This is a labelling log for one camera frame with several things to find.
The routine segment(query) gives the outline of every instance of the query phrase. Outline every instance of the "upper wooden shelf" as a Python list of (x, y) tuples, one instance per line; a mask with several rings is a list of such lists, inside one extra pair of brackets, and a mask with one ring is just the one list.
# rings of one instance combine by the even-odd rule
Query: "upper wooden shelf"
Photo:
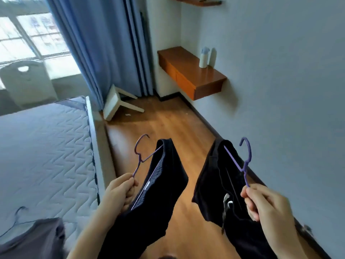
[(215, 5), (221, 5), (222, 1), (221, 0), (204, 0), (204, 1), (199, 1), (199, 0), (176, 0), (179, 2), (183, 2), (183, 3), (189, 3), (192, 5), (196, 5), (196, 6), (215, 6)]
[(222, 90), (227, 79), (211, 66), (199, 67), (199, 58), (182, 47), (158, 51), (159, 65), (192, 99), (197, 100)]

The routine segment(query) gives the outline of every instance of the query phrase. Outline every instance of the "curtain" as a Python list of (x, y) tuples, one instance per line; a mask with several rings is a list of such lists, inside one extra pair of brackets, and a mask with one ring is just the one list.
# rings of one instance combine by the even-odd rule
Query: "curtain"
[(136, 0), (46, 1), (100, 110), (112, 84), (153, 94)]

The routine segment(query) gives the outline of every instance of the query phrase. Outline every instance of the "overturned white stool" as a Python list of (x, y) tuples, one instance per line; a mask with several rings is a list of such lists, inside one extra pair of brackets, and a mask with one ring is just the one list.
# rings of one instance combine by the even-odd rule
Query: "overturned white stool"
[(129, 92), (126, 92), (120, 88), (115, 87), (114, 85), (111, 85), (110, 91), (107, 96), (106, 104), (104, 105), (103, 109), (104, 119), (110, 121), (120, 106), (124, 106), (141, 113), (144, 112), (144, 109), (140, 107), (121, 101), (119, 93), (133, 99), (138, 99), (135, 95), (132, 95)]

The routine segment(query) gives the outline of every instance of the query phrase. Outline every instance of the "window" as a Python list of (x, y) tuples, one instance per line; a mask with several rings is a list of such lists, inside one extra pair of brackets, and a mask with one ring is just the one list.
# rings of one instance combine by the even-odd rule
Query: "window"
[(0, 67), (18, 60), (44, 61), (52, 79), (80, 74), (44, 0), (0, 0)]

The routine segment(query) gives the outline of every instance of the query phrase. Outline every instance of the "white quilted mattress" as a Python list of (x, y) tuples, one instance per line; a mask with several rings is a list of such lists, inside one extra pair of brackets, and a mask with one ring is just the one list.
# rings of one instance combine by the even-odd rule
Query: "white quilted mattress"
[[(14, 223), (61, 217), (70, 250), (97, 208), (97, 185), (84, 98), (0, 117), (0, 235)], [(25, 232), (19, 224), (3, 244)]]

